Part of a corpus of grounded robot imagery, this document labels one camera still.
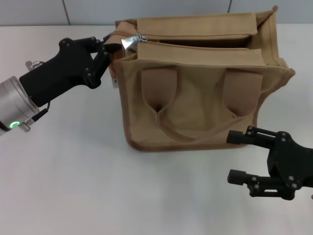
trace metal cylinder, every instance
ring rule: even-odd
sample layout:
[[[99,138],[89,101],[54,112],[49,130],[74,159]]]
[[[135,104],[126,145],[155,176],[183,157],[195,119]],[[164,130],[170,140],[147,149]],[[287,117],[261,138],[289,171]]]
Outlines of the metal cylinder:
[[[16,77],[0,83],[0,136],[38,112]]]

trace tile grout line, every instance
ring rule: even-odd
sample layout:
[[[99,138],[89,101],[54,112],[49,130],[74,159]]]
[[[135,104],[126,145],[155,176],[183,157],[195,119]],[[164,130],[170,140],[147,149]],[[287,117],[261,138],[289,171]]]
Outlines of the tile grout line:
[[[229,1],[229,6],[228,6],[228,10],[227,10],[227,13],[229,13],[229,11],[230,11],[230,7],[231,7],[231,4],[233,3],[233,0],[230,0]]]
[[[68,23],[68,25],[70,25],[68,13],[67,13],[67,7],[65,6],[64,0],[62,0],[62,4],[63,4],[63,8],[64,8],[64,11],[65,11],[65,15],[67,16],[67,23]]]

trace green led light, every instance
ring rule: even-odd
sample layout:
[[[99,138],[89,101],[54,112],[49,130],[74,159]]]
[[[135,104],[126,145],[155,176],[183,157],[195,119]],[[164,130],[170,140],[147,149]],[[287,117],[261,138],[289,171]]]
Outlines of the green led light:
[[[19,121],[14,121],[10,124],[10,128],[13,129],[14,127],[18,126],[20,124]]]

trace white table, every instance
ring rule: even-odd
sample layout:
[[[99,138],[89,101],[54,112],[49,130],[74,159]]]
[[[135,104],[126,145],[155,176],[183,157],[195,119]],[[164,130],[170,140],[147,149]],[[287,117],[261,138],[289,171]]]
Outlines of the white table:
[[[65,38],[102,38],[112,26],[0,27],[0,81],[52,58]],[[272,94],[259,127],[313,147],[313,25],[278,25],[280,56],[297,74]],[[268,176],[266,149],[142,153],[126,143],[109,73],[76,87],[25,134],[0,139],[3,235],[308,235],[312,188],[292,201],[252,198],[230,169]]]

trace zipper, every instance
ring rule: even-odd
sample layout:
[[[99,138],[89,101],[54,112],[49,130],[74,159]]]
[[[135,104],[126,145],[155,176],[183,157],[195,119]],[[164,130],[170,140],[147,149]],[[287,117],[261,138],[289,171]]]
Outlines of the zipper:
[[[122,36],[129,36],[129,34],[126,33],[116,33],[116,34],[123,34]],[[143,34],[136,34],[134,36],[130,36],[128,38],[122,39],[122,45],[125,50],[136,46],[138,43],[144,43],[148,42],[151,44],[162,44],[164,46],[171,46],[171,47],[182,47],[182,48],[194,48],[194,49],[215,49],[215,50],[249,50],[248,48],[245,47],[193,47],[193,46],[182,46],[182,45],[177,45],[177,44],[170,44],[170,43],[161,43],[159,40],[149,40],[149,38],[146,35]]]

